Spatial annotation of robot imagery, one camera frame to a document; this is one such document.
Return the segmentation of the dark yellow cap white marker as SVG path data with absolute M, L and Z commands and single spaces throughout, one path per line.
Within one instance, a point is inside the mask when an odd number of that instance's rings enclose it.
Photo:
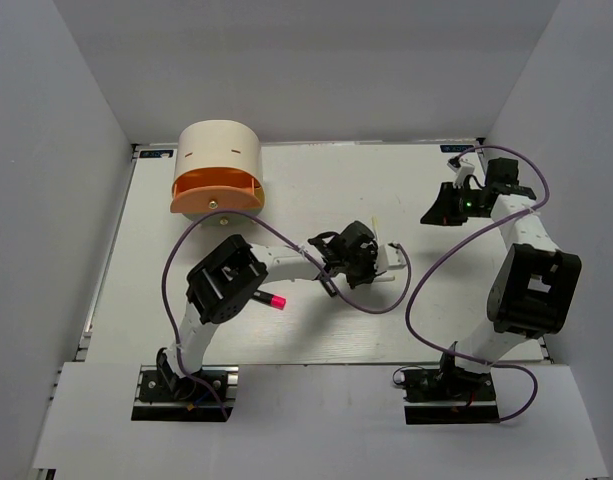
M 376 282 L 392 282 L 395 280 L 395 276 L 389 272 L 383 272 L 375 278 Z

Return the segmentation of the cream round drawer organizer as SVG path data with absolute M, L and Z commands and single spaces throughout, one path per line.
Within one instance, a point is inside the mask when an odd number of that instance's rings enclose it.
M 179 136 L 169 210 L 189 219 L 215 211 L 259 214 L 265 206 L 261 143 L 248 126 L 204 120 Z

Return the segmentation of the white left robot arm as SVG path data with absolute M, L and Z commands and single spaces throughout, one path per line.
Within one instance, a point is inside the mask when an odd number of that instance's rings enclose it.
M 157 356 L 158 375 L 174 398 L 185 399 L 197 387 L 204 355 L 219 325 L 242 312 L 265 283 L 324 281 L 345 277 L 350 288 L 371 284 L 388 269 L 388 254 L 370 228 L 355 221 L 342 232 L 324 232 L 307 247 L 250 244 L 234 234 L 188 273 L 186 309 L 179 339 Z

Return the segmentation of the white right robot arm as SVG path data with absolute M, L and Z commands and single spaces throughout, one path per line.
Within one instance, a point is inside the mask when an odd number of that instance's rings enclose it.
M 546 232 L 536 213 L 536 194 L 519 182 L 516 160 L 491 160 L 477 188 L 470 185 L 471 163 L 453 157 L 448 165 L 455 178 L 441 184 L 421 223 L 453 227 L 470 218 L 489 218 L 507 249 L 487 298 L 485 320 L 441 360 L 438 388 L 458 399 L 514 347 L 562 329 L 582 263 Z

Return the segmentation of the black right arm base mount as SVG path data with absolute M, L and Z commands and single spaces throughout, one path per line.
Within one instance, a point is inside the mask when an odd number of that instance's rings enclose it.
M 474 425 L 500 422 L 492 376 L 458 386 L 451 392 L 439 379 L 438 368 L 405 366 L 392 375 L 403 391 L 405 423 L 411 426 Z

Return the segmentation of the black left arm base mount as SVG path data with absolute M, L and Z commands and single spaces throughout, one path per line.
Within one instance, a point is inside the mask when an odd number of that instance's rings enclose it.
M 205 367 L 199 376 L 210 383 L 227 414 L 235 405 L 239 368 Z M 154 366 L 142 367 L 133 402 L 132 421 L 222 423 L 221 407 L 208 389 L 184 379 L 179 393 L 172 393 Z

